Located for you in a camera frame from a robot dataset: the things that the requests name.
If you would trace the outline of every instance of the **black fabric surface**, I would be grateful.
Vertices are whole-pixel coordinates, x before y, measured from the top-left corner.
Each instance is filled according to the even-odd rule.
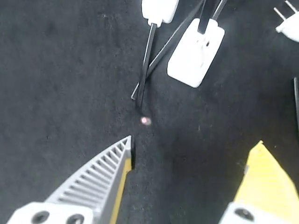
[[[180,1],[154,53],[195,6]],[[142,126],[130,94],[149,26],[141,0],[0,1],[0,217],[43,201],[85,162],[136,139],[118,223],[218,223],[263,140],[299,186],[292,78],[299,44],[277,34],[279,0],[228,0],[225,37],[202,85],[147,85]]]

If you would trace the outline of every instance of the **power plug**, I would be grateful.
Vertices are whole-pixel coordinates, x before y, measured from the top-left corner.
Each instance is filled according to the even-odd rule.
[[[171,23],[178,7],[179,0],[142,0],[142,15],[148,24],[159,28],[164,23]]]
[[[193,88],[199,87],[224,37],[224,29],[210,19],[206,32],[198,32],[200,19],[185,31],[167,66],[167,74]]]
[[[286,37],[293,41],[299,42],[299,12],[298,10],[288,1],[284,2],[292,11],[293,15],[286,18],[276,7],[274,11],[283,19],[283,22],[276,27],[278,33],[283,33]]]

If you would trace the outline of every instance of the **white plastic block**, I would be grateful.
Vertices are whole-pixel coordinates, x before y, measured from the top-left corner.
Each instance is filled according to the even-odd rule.
[[[230,203],[219,224],[290,224],[263,210],[243,203]]]
[[[185,31],[167,66],[170,77],[193,88],[198,87],[206,75],[224,37],[224,29],[210,19],[204,35],[197,29],[194,19]]]
[[[142,15],[149,25],[160,27],[162,22],[171,23],[178,7],[179,0],[142,0]]]
[[[93,223],[93,210],[84,206],[31,202],[17,209],[7,224]]]

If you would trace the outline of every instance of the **metal prong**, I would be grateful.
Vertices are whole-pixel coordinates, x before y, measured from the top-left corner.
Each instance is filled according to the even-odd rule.
[[[288,0],[286,0],[285,3],[288,5],[288,7],[291,8],[291,10],[294,11],[294,13],[298,12],[297,9]]]
[[[283,20],[286,20],[286,18],[284,17],[284,15],[282,15],[277,8],[274,8],[274,11],[280,16],[280,18],[282,18]]]
[[[135,93],[136,93],[138,87],[139,87],[139,83],[137,83],[137,85],[136,85],[136,87],[135,87],[135,89],[134,89],[134,91],[133,91],[133,93],[132,93],[132,95],[131,95],[131,99],[132,99],[132,100],[136,100],[136,98],[134,97],[134,95],[135,95]]]

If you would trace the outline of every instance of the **screw hole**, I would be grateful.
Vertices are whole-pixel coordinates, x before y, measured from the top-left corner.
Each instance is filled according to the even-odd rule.
[[[84,216],[80,214],[72,215],[66,221],[66,224],[83,224]]]
[[[49,215],[50,213],[47,211],[40,211],[33,216],[31,222],[33,224],[41,224],[48,219]]]
[[[236,209],[235,210],[235,214],[237,214],[241,218],[244,218],[244,219],[246,219],[248,221],[251,221],[251,222],[254,221],[253,215],[248,210],[246,210],[246,209]]]

